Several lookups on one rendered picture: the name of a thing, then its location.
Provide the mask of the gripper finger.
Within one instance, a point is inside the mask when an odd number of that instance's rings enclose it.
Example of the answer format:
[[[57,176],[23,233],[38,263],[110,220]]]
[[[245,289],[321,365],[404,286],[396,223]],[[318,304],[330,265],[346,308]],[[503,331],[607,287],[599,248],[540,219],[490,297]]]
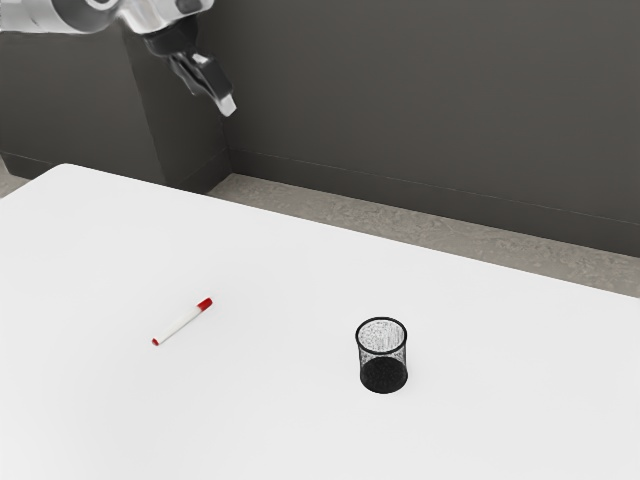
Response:
[[[213,56],[193,53],[188,64],[196,84],[211,97],[224,117],[230,117],[237,109],[233,86],[218,60]]]
[[[182,79],[194,95],[210,95],[201,68],[211,61],[202,54],[172,54],[168,57],[170,69]]]

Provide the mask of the white marker with red cap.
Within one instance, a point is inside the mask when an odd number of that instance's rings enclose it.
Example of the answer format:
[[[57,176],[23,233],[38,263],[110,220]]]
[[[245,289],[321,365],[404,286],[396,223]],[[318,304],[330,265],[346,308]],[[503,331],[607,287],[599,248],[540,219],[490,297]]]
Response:
[[[204,311],[208,310],[213,305],[213,300],[208,297],[200,301],[189,312],[184,314],[181,318],[174,321],[169,327],[167,327],[160,335],[156,335],[151,339],[151,344],[159,346],[166,342],[169,338],[179,332],[182,328],[188,325],[191,321],[200,316]]]

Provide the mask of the black mesh pen holder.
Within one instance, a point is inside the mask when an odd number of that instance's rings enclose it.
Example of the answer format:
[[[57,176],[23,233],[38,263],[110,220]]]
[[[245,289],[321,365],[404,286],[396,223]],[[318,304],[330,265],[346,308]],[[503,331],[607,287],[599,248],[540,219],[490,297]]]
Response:
[[[361,323],[355,332],[361,384],[377,394],[402,389],[408,378],[406,327],[391,317],[373,317]]]

